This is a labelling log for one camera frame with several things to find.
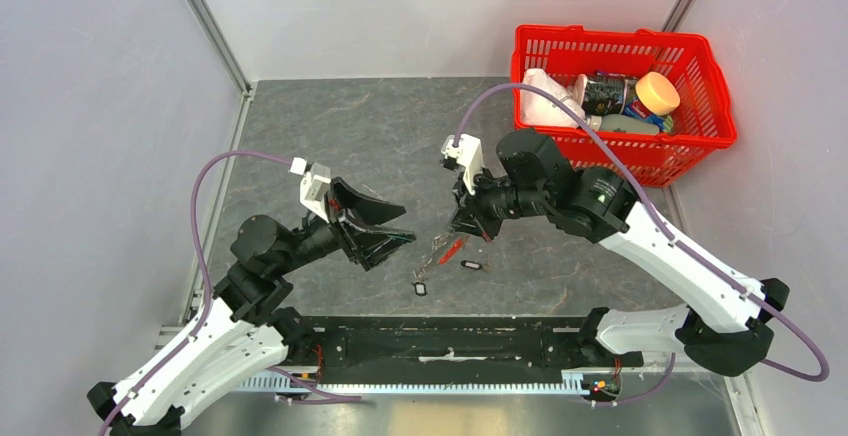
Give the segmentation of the keyring bunch with tags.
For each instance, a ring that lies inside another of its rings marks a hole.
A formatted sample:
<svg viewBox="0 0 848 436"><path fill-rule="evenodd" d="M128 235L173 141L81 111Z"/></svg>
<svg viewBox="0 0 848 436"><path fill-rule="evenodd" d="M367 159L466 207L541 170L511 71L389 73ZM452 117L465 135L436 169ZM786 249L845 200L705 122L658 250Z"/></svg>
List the keyring bunch with tags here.
<svg viewBox="0 0 848 436"><path fill-rule="evenodd" d="M468 239L468 234L457 232L443 233L434 238L430 255L413 272L412 287L416 296L424 297L427 295L426 274L437 266L448 262L463 248Z"/></svg>

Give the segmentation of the jar with yellow lid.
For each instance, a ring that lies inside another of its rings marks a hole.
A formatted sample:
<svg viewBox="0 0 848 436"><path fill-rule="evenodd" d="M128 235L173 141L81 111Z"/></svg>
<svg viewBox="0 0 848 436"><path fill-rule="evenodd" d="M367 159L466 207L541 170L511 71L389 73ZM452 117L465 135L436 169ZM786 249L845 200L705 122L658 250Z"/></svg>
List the jar with yellow lid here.
<svg viewBox="0 0 848 436"><path fill-rule="evenodd" d="M631 95L622 107L624 115L653 124L663 133L673 131L672 113L680 106L681 98L666 76L649 72L639 78L628 93Z"/></svg>

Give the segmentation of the red plastic basket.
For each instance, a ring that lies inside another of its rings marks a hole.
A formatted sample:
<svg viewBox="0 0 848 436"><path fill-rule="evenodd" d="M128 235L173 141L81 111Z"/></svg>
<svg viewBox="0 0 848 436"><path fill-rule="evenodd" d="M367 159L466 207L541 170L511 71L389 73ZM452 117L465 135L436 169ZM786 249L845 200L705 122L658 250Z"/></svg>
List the red plastic basket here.
<svg viewBox="0 0 848 436"><path fill-rule="evenodd" d="M520 25L515 30L510 79L544 70L564 87L581 74L642 76L656 71L681 98L672 131L657 136L604 133L602 139L638 182L667 187L715 150L737 139L724 75L706 38L689 33L586 30L580 25Z"/></svg>

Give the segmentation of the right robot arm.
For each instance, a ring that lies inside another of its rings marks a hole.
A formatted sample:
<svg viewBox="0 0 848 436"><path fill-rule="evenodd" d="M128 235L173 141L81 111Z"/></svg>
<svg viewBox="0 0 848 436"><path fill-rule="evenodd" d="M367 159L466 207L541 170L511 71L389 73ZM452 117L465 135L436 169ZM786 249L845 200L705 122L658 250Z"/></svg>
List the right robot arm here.
<svg viewBox="0 0 848 436"><path fill-rule="evenodd" d="M543 217L635 263L679 297L679 305L661 310L592 310L577 338L588 364L633 352L682 353L711 372L737 376L767 357L774 333L762 303L782 309L788 287L737 273L710 255L696 258L694 242L653 219L613 170L575 169L550 136L531 129L498 142L501 177L484 166L476 137L449 136L441 153L443 165L459 173L453 232L489 241L507 220Z"/></svg>

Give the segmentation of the grey green pouch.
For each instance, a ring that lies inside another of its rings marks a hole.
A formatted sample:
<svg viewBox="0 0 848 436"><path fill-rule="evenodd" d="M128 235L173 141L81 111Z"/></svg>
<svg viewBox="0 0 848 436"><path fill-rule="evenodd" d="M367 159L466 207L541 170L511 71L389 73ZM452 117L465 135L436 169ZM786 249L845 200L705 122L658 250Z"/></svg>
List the grey green pouch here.
<svg viewBox="0 0 848 436"><path fill-rule="evenodd" d="M590 115L589 126L599 132L617 132L637 135L658 135L660 128L650 122L631 118L623 114Z"/></svg>

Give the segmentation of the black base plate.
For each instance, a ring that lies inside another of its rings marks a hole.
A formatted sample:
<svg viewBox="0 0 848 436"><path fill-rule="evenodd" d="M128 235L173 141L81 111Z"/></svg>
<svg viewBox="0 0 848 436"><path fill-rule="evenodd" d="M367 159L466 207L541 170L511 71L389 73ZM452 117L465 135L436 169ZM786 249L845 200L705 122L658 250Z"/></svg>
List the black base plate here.
<svg viewBox="0 0 848 436"><path fill-rule="evenodd" d="M564 370L639 368L639 352L615 355L583 317L308 316L309 335L287 366L318 366L331 384L554 383Z"/></svg>

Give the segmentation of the black key tag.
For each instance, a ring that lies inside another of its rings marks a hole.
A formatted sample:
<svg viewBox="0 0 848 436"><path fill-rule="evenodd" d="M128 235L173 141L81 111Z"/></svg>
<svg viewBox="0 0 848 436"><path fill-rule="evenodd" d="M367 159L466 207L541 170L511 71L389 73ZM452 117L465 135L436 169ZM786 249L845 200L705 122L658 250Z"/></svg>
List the black key tag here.
<svg viewBox="0 0 848 436"><path fill-rule="evenodd" d="M487 263L471 261L471 260L462 260L460 265L465 269L470 269L473 271L489 271L490 267Z"/></svg>

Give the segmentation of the dark printed can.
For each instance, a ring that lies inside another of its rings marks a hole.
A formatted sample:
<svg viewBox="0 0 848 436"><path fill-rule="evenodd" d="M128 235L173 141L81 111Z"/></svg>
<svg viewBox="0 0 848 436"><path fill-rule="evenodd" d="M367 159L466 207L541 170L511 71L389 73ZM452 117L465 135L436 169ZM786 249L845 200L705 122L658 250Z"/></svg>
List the dark printed can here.
<svg viewBox="0 0 848 436"><path fill-rule="evenodd" d="M637 77L618 73L580 74L572 94L587 115L621 114L636 97L637 80Z"/></svg>

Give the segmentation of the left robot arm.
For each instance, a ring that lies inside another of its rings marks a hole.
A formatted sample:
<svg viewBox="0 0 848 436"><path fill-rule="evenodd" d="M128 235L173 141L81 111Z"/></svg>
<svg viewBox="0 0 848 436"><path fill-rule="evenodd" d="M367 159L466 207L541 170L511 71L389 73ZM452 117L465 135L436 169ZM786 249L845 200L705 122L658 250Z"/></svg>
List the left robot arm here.
<svg viewBox="0 0 848 436"><path fill-rule="evenodd" d="M315 333L294 308L285 275L337 251L369 271L413 232L388 227L404 206L365 195L342 178L301 183L307 215L289 229L268 215L247 218L230 247L235 263L204 290L198 314L153 358L88 392L103 435L178 435L194 416L245 379L307 361Z"/></svg>

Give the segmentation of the white plastic bag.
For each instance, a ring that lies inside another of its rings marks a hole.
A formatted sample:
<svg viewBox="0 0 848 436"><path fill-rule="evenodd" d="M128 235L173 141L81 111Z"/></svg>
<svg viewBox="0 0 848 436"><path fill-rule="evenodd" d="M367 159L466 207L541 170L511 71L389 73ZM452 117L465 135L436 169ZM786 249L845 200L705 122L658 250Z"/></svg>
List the white plastic bag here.
<svg viewBox="0 0 848 436"><path fill-rule="evenodd" d="M522 83L543 90L568 107L582 121L586 114L574 93L551 78L544 70L531 68L525 71ZM547 98L526 90L520 91L522 121L531 126L577 128L578 124L556 104Z"/></svg>

